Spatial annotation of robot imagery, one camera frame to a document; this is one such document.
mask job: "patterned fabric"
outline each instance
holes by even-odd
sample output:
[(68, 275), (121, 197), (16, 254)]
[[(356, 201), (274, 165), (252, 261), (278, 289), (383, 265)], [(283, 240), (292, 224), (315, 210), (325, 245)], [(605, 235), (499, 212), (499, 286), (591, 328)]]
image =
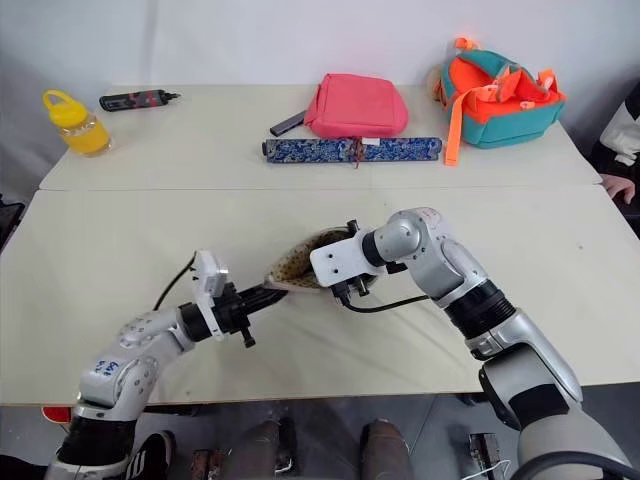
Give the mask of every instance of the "patterned fabric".
[[(269, 163), (352, 163), (356, 140), (267, 139), (263, 151)], [(408, 162), (437, 160), (442, 140), (435, 137), (382, 138), (380, 145), (363, 145), (361, 162)]]

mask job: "robotic arm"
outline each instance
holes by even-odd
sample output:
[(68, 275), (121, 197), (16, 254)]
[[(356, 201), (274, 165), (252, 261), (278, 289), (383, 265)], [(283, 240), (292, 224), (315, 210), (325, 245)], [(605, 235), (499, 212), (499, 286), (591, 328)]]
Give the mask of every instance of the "robotic arm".
[(195, 303), (134, 318), (84, 370), (69, 434), (46, 480), (124, 478), (136, 421), (164, 367), (211, 336), (240, 332), (253, 346), (248, 315), (287, 293), (261, 286), (236, 292), (207, 251), (196, 252), (191, 270)]
[[(338, 296), (344, 295), (345, 285), (361, 284), (354, 282), (360, 275), (382, 274), (389, 265), (397, 270), (396, 262), (406, 265), (418, 287), (464, 335), (471, 354), (484, 362), (480, 384), (496, 415), (521, 431), (521, 465), (567, 451), (628, 465), (609, 434), (582, 410), (580, 384), (566, 361), (451, 237), (437, 211), (400, 211), (376, 230), (359, 230), (350, 239), (314, 250), (311, 262), (320, 284)], [(599, 468), (562, 465), (536, 479), (601, 476)]]

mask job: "pink bag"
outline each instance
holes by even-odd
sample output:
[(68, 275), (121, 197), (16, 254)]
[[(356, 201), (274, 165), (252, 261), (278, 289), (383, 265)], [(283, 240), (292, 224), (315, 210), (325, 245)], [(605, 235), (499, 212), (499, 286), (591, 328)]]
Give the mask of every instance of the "pink bag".
[(304, 124), (323, 138), (391, 137), (408, 121), (393, 83), (342, 73), (325, 75), (304, 116)]

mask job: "orange and teal backpack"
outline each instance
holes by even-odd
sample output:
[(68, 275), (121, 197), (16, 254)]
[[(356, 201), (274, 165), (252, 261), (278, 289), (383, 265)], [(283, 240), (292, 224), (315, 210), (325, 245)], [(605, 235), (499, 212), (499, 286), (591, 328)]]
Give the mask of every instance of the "orange and teal backpack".
[(558, 119), (567, 97), (552, 70), (533, 76), (495, 52), (456, 39), (462, 51), (446, 62), (434, 87), (449, 116), (446, 165), (458, 163), (460, 139), (479, 148), (526, 142)]

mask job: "black marker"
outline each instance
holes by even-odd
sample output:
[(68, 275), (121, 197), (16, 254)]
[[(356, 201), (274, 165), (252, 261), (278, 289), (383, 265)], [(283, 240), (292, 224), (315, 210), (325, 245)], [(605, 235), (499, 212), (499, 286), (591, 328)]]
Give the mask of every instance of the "black marker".
[(179, 93), (167, 93), (164, 90), (145, 90), (144, 92), (121, 93), (100, 97), (100, 106), (107, 112), (132, 110), (134, 108), (160, 107), (178, 98)]

